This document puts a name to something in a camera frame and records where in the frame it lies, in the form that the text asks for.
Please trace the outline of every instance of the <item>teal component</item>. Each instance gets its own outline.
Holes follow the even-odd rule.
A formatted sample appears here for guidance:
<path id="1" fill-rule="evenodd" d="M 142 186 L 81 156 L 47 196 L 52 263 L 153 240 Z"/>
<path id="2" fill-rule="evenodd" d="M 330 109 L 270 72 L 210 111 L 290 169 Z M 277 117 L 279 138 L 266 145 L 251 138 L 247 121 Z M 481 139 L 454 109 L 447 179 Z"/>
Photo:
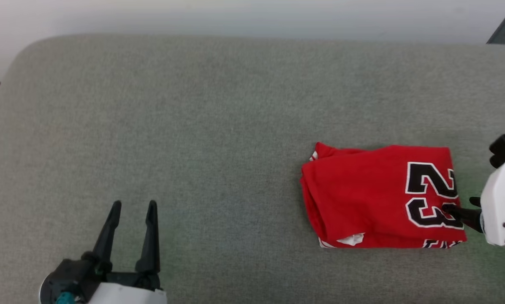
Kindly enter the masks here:
<path id="1" fill-rule="evenodd" d="M 69 292 L 63 292 L 57 298 L 55 304 L 76 304 L 75 296 Z"/>

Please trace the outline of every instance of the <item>gray fabric surface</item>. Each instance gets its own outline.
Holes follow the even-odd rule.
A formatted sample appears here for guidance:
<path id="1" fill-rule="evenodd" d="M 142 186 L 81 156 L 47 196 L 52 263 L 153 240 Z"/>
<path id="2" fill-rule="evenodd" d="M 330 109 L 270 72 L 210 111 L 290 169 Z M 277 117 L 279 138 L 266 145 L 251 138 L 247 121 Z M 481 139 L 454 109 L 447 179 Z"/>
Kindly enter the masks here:
<path id="1" fill-rule="evenodd" d="M 505 46 L 74 36 L 24 50 L 0 88 L 0 302 L 33 303 L 123 202 L 133 270 L 159 204 L 173 303 L 505 301 L 505 248 L 323 250 L 299 186 L 316 141 L 448 146 L 479 195 L 505 133 Z"/>

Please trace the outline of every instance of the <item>red jersey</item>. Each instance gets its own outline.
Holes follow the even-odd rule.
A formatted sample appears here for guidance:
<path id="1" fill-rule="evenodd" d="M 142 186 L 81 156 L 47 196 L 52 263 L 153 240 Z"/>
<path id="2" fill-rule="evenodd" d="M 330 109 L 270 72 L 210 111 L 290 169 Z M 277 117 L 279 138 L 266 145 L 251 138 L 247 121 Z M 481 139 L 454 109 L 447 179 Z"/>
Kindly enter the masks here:
<path id="1" fill-rule="evenodd" d="M 301 168 L 309 220 L 328 248 L 449 248 L 467 240 L 442 211 L 460 206 L 448 148 L 336 149 Z"/>

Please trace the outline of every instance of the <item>printed number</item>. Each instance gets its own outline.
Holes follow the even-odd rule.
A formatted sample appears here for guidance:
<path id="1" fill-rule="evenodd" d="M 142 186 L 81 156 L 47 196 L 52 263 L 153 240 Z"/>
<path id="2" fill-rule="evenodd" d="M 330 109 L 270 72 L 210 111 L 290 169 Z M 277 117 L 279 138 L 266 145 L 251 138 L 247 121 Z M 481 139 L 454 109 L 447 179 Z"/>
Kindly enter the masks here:
<path id="1" fill-rule="evenodd" d="M 434 192 L 442 198 L 457 198 L 455 177 L 453 170 L 448 169 L 451 187 L 432 163 L 409 162 L 407 168 L 407 194 L 425 194 L 428 185 L 434 188 Z M 437 206 L 429 207 L 426 198 L 412 198 L 406 204 L 408 219 L 418 227 L 446 227 L 463 229 L 463 223 L 452 216 L 445 214 Z"/>
<path id="2" fill-rule="evenodd" d="M 448 242 L 440 242 L 440 241 L 435 241 L 435 240 L 425 240 L 423 242 L 423 248 L 451 248 L 457 244 L 460 244 L 461 242 L 451 242 L 451 244 L 448 244 Z"/>

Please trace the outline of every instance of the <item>white wall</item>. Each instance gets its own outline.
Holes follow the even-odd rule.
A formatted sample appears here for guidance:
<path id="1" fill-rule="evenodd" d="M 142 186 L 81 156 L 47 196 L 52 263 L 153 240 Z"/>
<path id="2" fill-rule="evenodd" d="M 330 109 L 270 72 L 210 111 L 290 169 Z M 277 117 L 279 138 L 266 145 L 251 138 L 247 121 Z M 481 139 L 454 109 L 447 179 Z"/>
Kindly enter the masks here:
<path id="1" fill-rule="evenodd" d="M 0 0 L 0 79 L 14 56 L 70 33 L 485 43 L 505 0 Z"/>

